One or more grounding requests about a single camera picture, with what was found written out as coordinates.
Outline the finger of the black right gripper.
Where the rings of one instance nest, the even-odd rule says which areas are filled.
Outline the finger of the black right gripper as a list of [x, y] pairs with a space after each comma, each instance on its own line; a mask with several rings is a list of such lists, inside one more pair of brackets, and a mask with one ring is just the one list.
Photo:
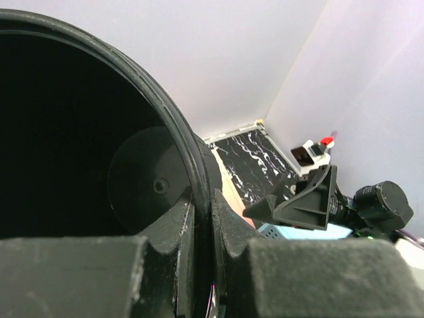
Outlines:
[[311, 170], [296, 183], [295, 195], [276, 206], [272, 220], [286, 226], [325, 230], [336, 179], [336, 166], [328, 164]]
[[274, 219], [273, 212], [278, 205], [287, 200], [288, 178], [284, 176], [262, 199], [245, 208], [242, 216], [263, 223], [281, 225], [280, 221]]

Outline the large blue perforated basket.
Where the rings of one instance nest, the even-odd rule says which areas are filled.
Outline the large blue perforated basket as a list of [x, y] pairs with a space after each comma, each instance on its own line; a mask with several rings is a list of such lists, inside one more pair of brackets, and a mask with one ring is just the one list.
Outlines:
[[269, 239], [288, 240], [337, 240], [346, 238], [352, 232], [350, 229], [332, 224], [328, 224], [327, 229], [323, 231], [297, 229], [267, 223], [263, 224], [258, 231]]

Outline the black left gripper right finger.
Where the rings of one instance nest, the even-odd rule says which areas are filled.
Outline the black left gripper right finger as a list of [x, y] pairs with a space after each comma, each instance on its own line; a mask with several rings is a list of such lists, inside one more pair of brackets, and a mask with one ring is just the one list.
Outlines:
[[423, 292], [384, 240], [270, 239], [220, 191], [212, 220], [220, 317], [423, 316]]

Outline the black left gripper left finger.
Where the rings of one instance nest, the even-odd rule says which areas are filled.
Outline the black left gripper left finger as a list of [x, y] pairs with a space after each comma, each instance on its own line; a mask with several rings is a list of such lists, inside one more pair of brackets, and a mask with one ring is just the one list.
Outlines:
[[190, 190], [134, 237], [1, 241], [2, 317], [192, 317]]

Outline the pink perforated plastic basket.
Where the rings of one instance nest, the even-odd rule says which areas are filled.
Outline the pink perforated plastic basket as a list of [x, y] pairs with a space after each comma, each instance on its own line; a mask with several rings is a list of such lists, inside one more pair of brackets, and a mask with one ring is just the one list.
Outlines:
[[230, 205], [231, 209], [237, 213], [245, 222], [247, 222], [251, 227], [254, 228], [254, 223], [251, 219], [245, 218], [242, 216], [242, 212], [244, 211], [244, 203], [242, 202], [242, 199], [227, 171], [225, 168], [225, 165], [219, 156], [218, 152], [213, 149], [212, 150], [213, 155], [215, 156], [215, 159], [219, 165], [219, 169], [221, 172], [221, 179], [223, 182], [223, 196], [227, 200], [228, 204]]

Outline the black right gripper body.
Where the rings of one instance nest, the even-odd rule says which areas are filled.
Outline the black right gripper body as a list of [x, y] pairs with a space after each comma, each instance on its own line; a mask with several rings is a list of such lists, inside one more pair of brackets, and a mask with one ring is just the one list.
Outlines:
[[344, 196], [337, 186], [331, 187], [327, 204], [327, 222], [353, 229], [355, 220], [351, 203], [352, 199]]

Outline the black plastic bucket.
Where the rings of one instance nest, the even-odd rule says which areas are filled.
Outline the black plastic bucket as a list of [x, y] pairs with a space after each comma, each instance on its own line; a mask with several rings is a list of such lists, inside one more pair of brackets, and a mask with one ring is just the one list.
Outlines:
[[1, 237], [141, 232], [187, 187], [221, 189], [210, 148], [128, 56], [68, 23], [1, 10]]

